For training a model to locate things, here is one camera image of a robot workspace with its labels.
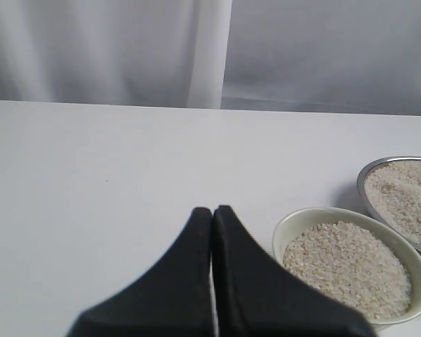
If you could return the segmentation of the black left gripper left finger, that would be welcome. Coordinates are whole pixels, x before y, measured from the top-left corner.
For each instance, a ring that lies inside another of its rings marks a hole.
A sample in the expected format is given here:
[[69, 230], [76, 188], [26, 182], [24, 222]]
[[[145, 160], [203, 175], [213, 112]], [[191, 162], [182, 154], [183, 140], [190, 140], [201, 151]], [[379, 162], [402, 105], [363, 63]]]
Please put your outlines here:
[[165, 254], [135, 282], [84, 310], [69, 336], [213, 336], [212, 213], [193, 209]]

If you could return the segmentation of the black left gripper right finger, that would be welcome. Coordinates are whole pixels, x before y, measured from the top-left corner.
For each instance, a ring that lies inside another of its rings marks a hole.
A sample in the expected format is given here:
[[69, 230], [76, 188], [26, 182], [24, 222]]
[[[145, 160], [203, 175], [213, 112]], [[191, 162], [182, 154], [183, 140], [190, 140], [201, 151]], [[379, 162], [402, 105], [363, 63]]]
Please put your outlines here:
[[230, 206], [212, 224], [220, 336], [374, 336], [366, 318], [285, 271]]

